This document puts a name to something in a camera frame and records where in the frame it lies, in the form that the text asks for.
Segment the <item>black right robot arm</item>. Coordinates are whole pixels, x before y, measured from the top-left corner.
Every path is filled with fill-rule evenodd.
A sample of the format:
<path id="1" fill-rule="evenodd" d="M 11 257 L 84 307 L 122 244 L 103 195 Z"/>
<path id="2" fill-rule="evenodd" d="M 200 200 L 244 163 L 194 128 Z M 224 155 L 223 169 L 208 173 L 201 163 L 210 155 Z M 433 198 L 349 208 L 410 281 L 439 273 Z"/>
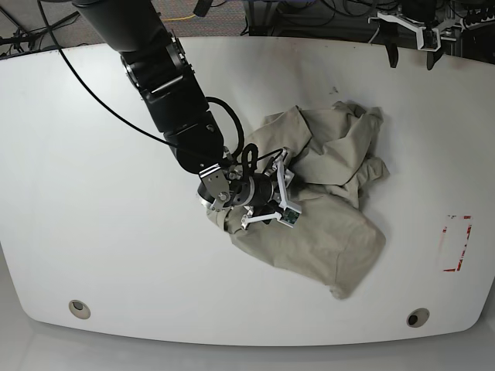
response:
<path id="1" fill-rule="evenodd" d="M 175 34 L 150 1 L 75 1 L 78 12 L 121 56 L 129 80 L 182 169 L 198 175 L 202 204 L 246 210 L 241 226 L 276 220 L 293 227 L 302 213 L 288 198 L 288 148 L 264 155 L 245 143 L 234 110 L 207 97 Z"/>

